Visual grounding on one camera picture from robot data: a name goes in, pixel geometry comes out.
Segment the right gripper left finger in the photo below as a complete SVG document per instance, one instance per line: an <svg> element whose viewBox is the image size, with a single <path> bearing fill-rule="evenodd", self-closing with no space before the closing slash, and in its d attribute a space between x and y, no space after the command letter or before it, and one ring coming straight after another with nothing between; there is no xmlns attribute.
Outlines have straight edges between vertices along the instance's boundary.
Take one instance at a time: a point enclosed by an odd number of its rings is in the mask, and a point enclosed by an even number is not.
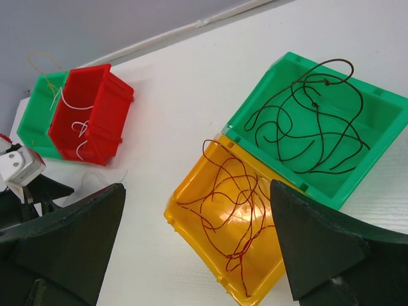
<svg viewBox="0 0 408 306"><path fill-rule="evenodd" d="M1 305L95 305L124 210L112 184L1 231Z"/></svg>

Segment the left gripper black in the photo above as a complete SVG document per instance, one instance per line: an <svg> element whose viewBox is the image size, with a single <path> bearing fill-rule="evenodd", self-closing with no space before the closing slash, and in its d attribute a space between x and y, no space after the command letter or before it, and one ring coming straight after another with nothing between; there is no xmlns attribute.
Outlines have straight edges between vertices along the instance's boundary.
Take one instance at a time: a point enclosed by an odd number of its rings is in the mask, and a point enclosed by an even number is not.
<svg viewBox="0 0 408 306"><path fill-rule="evenodd" d="M59 209L54 200L67 197L74 192L70 186L54 181L42 174L37 176L27 186L33 203L41 203L42 212L53 212ZM39 217L33 204L22 204L11 191L1 192L1 229L31 221Z"/></svg>

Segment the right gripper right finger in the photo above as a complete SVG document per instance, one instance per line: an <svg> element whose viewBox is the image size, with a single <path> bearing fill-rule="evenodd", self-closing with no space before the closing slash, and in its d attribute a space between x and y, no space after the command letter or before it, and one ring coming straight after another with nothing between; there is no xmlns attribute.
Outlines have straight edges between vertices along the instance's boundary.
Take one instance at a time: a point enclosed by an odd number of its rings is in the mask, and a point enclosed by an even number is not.
<svg viewBox="0 0 408 306"><path fill-rule="evenodd" d="M407 235L327 207L273 180L271 209L300 305L407 305Z"/></svg>

